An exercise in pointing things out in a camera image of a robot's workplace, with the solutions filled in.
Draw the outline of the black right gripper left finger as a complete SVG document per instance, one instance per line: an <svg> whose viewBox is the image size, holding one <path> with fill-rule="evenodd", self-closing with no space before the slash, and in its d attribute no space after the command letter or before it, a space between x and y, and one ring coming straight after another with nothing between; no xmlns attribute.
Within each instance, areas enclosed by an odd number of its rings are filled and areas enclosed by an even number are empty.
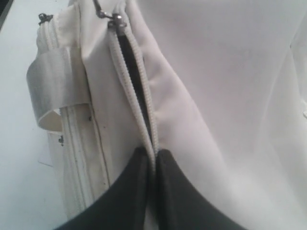
<svg viewBox="0 0 307 230"><path fill-rule="evenodd" d="M58 230L142 230L148 191L149 159L146 149L134 150L127 166L85 211Z"/></svg>

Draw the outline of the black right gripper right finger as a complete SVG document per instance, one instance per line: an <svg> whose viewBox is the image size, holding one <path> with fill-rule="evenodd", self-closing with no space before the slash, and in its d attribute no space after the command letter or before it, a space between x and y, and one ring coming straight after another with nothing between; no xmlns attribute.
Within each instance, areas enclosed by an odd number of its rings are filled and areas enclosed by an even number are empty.
<svg viewBox="0 0 307 230"><path fill-rule="evenodd" d="M243 230L208 202L166 149L156 158L157 217L160 230Z"/></svg>

